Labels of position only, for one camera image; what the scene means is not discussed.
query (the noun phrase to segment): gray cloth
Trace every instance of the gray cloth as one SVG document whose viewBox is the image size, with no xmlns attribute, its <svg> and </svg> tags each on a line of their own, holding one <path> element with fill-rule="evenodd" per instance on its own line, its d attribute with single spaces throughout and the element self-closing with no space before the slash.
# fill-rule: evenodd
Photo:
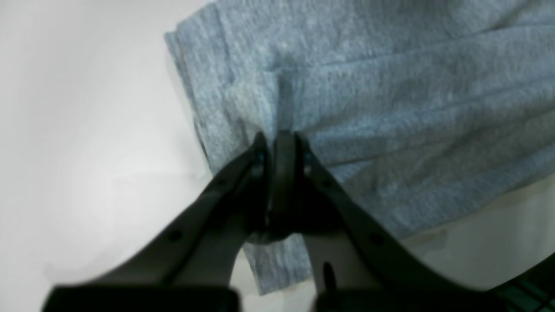
<svg viewBox="0 0 555 312">
<path fill-rule="evenodd" d="M 222 0 L 166 42 L 213 173 L 302 131 L 396 238 L 555 171 L 553 0 Z M 261 294 L 311 275 L 300 236 L 244 249 Z"/>
</svg>

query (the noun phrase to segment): white background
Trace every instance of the white background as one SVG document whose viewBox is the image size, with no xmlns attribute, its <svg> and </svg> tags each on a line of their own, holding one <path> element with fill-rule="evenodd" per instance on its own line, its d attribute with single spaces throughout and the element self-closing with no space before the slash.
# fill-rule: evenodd
<svg viewBox="0 0 555 312">
<path fill-rule="evenodd" d="M 121 263 L 210 179 L 163 34 L 205 0 L 0 0 L 0 311 Z M 495 286 L 555 250 L 555 178 L 409 238 L 465 285 Z M 247 311 L 304 311 L 311 281 Z"/>
</svg>

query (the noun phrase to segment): white table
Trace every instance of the white table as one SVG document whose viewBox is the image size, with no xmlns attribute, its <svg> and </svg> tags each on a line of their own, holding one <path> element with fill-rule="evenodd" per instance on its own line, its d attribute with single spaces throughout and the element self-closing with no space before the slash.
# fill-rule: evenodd
<svg viewBox="0 0 555 312">
<path fill-rule="evenodd" d="M 210 179 L 163 34 L 205 0 L 0 2 L 0 311 L 38 311 L 56 283 L 98 276 L 144 246 Z M 405 244 L 488 287 L 555 250 L 555 179 Z M 246 311 L 304 311 L 311 281 Z"/>
</svg>

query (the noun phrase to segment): folded fabric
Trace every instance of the folded fabric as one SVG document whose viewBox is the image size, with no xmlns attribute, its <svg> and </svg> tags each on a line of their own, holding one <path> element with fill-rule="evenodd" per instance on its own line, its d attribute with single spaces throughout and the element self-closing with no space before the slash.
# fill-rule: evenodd
<svg viewBox="0 0 555 312">
<path fill-rule="evenodd" d="M 222 0 L 165 38 L 213 173 L 301 131 L 397 238 L 555 172 L 552 0 Z M 244 249 L 261 294 L 311 275 L 299 235 Z"/>
</svg>

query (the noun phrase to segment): heather gray fabric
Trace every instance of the heather gray fabric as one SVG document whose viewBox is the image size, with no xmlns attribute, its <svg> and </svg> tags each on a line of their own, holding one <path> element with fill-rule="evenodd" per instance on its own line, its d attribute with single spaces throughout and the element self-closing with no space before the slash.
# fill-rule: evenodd
<svg viewBox="0 0 555 312">
<path fill-rule="evenodd" d="M 555 1 L 222 0 L 166 41 L 213 173 L 302 131 L 397 238 L 555 171 Z M 311 275 L 300 236 L 244 249 L 262 294 Z"/>
</svg>

